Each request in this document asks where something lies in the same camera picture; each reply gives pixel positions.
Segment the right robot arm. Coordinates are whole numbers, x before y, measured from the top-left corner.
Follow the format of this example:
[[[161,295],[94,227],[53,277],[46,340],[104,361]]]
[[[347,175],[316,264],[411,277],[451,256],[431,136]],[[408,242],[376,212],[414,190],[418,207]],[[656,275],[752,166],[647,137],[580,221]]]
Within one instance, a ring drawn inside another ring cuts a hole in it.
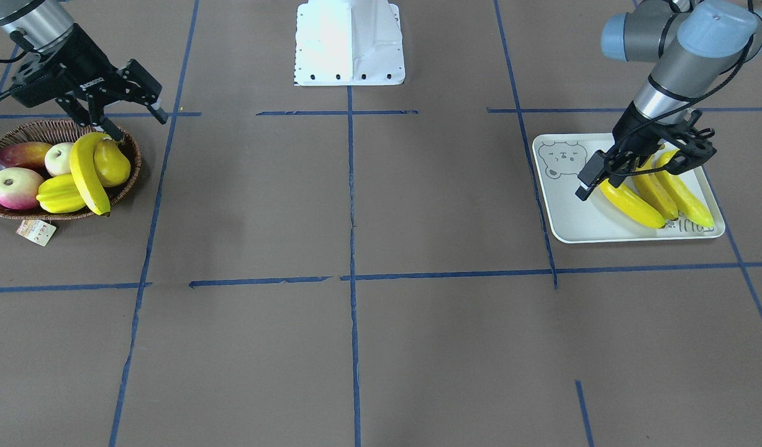
[[[137,60],[118,68],[57,1],[0,1],[0,28],[20,48],[11,58],[19,68],[0,102],[13,98],[25,107],[54,102],[80,127],[92,127],[122,141],[124,133],[106,116],[118,102],[145,107],[160,124],[162,85]]]

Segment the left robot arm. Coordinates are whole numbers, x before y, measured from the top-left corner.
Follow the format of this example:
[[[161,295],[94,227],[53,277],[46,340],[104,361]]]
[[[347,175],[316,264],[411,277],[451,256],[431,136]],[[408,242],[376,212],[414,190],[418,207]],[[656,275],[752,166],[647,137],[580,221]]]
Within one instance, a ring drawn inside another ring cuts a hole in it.
[[[727,1],[643,1],[613,16],[601,36],[603,54],[654,64],[612,130],[614,143],[580,170],[579,200],[603,181],[619,187],[661,142],[677,148],[664,170],[679,175],[715,155],[711,129],[699,130],[696,104],[720,90],[744,63],[762,53],[762,11]]]

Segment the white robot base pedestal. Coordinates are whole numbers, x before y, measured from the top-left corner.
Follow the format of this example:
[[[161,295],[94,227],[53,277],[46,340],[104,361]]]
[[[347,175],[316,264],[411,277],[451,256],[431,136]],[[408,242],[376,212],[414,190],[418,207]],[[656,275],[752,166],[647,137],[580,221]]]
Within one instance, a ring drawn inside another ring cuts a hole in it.
[[[307,1],[296,11],[296,86],[404,84],[400,9],[389,1]]]

